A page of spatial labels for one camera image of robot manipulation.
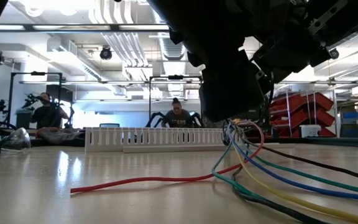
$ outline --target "dark hair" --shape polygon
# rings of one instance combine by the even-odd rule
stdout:
[[[176,97],[173,99],[172,105],[174,105],[175,103],[179,103],[181,105],[180,101]]]
[[[40,95],[42,95],[42,94],[47,95],[47,96],[48,96],[48,98],[50,99],[50,95],[49,95],[49,93],[43,92],[43,93],[41,93]]]

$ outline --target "green wire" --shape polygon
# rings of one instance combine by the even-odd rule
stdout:
[[[252,153],[252,151],[248,147],[245,147],[245,148],[247,148],[247,151]],[[271,167],[274,167],[274,168],[277,168],[277,169],[280,169],[280,170],[284,170],[284,171],[287,171],[287,172],[291,172],[291,173],[300,175],[302,177],[307,177],[307,178],[310,178],[310,179],[313,179],[313,180],[317,180],[318,182],[322,182],[322,183],[325,183],[325,184],[329,184],[329,185],[333,185],[333,186],[340,187],[340,188],[343,188],[343,189],[358,192],[358,187],[355,187],[355,186],[342,184],[342,183],[335,182],[335,181],[332,181],[332,180],[327,180],[327,179],[324,179],[324,178],[321,178],[321,177],[317,177],[317,176],[314,176],[314,175],[311,175],[311,174],[306,174],[304,172],[300,172],[300,171],[297,171],[297,170],[294,170],[294,169],[291,169],[291,168],[282,167],[282,166],[276,165],[276,164],[274,164],[272,162],[266,161],[266,160],[260,158],[259,156],[255,156],[255,158],[257,160],[259,160],[260,162],[263,162],[264,164],[268,165],[268,166],[271,166]]]
[[[217,166],[221,163],[221,161],[223,160],[223,158],[226,156],[226,154],[229,152],[230,148],[232,147],[232,143],[230,143],[230,145],[226,148],[226,150],[224,151],[223,155],[219,158],[219,160],[216,162],[216,164],[212,167],[212,174],[216,177],[216,178],[219,178],[231,185],[233,185],[237,190],[241,191],[243,194],[246,194],[246,195],[250,195],[250,196],[253,196],[253,197],[258,197],[258,198],[262,198],[262,199],[265,199],[263,198],[262,196],[260,195],[257,195],[251,191],[249,191],[248,189],[246,189],[245,187],[243,187],[241,184],[238,184],[237,182],[221,175],[221,174],[218,174],[216,172],[216,168]]]

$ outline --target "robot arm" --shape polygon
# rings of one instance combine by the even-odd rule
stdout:
[[[358,30],[358,0],[148,2],[171,40],[183,42],[190,63],[206,66],[200,98],[213,122],[258,107],[292,72],[337,58],[329,46]],[[238,49],[251,36],[262,46],[249,59]]]

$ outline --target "yellow wire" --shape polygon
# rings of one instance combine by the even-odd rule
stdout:
[[[338,218],[342,218],[344,220],[347,220],[347,221],[350,221],[350,222],[354,222],[354,223],[358,223],[358,215],[353,215],[353,214],[350,214],[350,213],[346,213],[346,212],[342,212],[342,211],[339,211],[339,210],[336,210],[336,209],[333,209],[333,208],[327,208],[327,207],[324,207],[324,206],[320,206],[320,205],[316,205],[316,204],[313,204],[313,203],[310,203],[310,202],[307,202],[305,200],[302,200],[300,198],[297,198],[297,197],[293,197],[291,195],[287,195],[277,189],[274,189],[272,187],[269,187],[268,185],[266,185],[265,183],[261,182],[260,180],[258,180],[256,177],[254,177],[247,169],[246,167],[246,164],[244,163],[238,149],[236,147],[234,147],[235,149],[235,152],[240,160],[240,163],[242,165],[242,167],[244,168],[244,170],[248,173],[248,175],[254,180],[256,181],[259,185],[265,187],[269,192],[285,199],[285,200],[288,200],[290,202],[293,202],[293,203],[297,203],[298,205],[302,205],[306,208],[310,208],[310,209],[313,209],[313,210],[316,210],[318,212],[321,212],[321,213],[325,213],[325,214],[328,214],[328,215],[332,215],[332,216],[335,216],[335,217],[338,217]]]

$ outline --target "person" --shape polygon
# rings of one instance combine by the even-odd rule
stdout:
[[[34,111],[31,117],[31,123],[37,123],[37,129],[46,127],[60,128],[63,119],[68,119],[66,112],[61,107],[58,111],[50,102],[50,95],[48,93],[41,93],[40,101],[42,106]]]
[[[173,109],[168,111],[162,120],[161,126],[167,127],[167,123],[170,128],[192,128],[193,120],[189,111],[182,109],[181,103],[178,98],[174,98],[172,102]]]

